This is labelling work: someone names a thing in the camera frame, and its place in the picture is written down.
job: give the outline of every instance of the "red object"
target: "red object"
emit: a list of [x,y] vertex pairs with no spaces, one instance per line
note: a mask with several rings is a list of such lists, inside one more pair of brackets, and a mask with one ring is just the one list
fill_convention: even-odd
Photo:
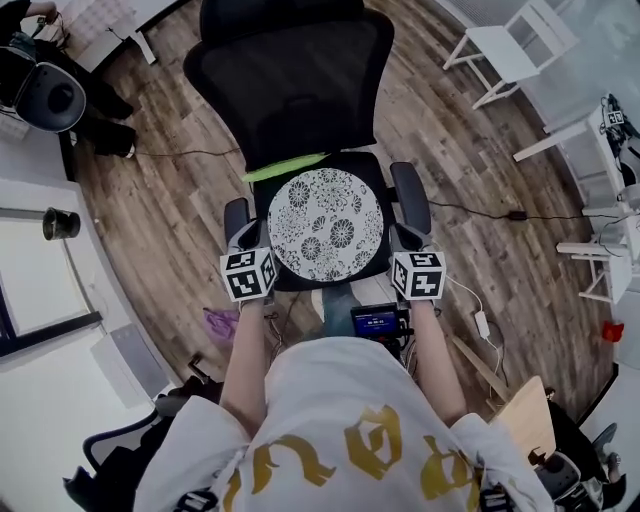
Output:
[[624,324],[612,324],[611,322],[605,322],[604,327],[602,328],[602,337],[611,343],[617,343],[622,339],[623,331]]

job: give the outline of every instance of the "hardwood floor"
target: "hardwood floor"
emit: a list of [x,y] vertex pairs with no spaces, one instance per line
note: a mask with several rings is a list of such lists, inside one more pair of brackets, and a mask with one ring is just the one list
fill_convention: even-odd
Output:
[[[202,327],[202,308],[230,307],[218,271],[225,247],[223,210],[227,201],[250,196],[240,181],[244,162],[238,152],[142,154],[235,147],[182,73],[182,60],[199,39],[199,5],[188,2],[147,33],[158,64],[148,66],[139,50],[130,48],[105,73],[136,107],[127,123],[138,130],[138,155],[94,157],[85,144],[76,150],[78,180],[111,262],[151,337],[183,376],[195,351],[220,371],[225,367],[226,355]],[[370,148],[385,169],[393,161],[414,163],[427,195],[438,202],[493,214],[511,209],[542,216],[579,214],[557,153],[518,164],[511,157],[543,136],[524,97],[473,111],[483,92],[475,75],[466,67],[442,71],[461,37],[446,14],[428,0],[371,0],[369,5],[396,27],[378,95],[378,144]],[[611,376],[612,347],[600,338],[610,314],[608,306],[578,298],[588,285],[587,266],[557,255],[555,245],[586,240],[588,223],[511,223],[437,206],[432,215],[449,275],[480,295],[494,322],[492,340],[504,346],[509,384],[520,386],[539,374],[556,388],[570,414],[583,412]],[[279,294],[277,300],[282,320],[293,296]],[[494,365],[495,352],[477,337],[473,295],[448,284],[441,308],[445,331]],[[319,324],[310,297],[303,294],[292,309],[286,339],[299,339]],[[452,353],[472,407],[486,413],[486,385]]]

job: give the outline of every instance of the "white t-shirt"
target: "white t-shirt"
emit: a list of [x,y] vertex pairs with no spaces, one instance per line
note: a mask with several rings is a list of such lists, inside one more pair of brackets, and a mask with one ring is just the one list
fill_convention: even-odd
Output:
[[501,483],[521,511],[551,498],[506,429],[469,414],[447,428],[380,344],[325,338],[280,355],[253,440],[193,397],[136,494],[135,512],[470,511]]

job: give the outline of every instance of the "floral pattern cushion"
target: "floral pattern cushion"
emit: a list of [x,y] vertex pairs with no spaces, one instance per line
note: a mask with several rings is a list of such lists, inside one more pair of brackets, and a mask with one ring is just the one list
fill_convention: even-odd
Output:
[[282,264],[313,281],[339,281],[361,271],[384,231],[371,189],[338,169],[307,171],[289,181],[271,202],[268,224]]

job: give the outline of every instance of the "window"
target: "window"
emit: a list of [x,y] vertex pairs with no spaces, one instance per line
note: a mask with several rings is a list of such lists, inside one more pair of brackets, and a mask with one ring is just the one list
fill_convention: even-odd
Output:
[[0,209],[0,357],[101,320],[64,241],[46,241],[43,212]]

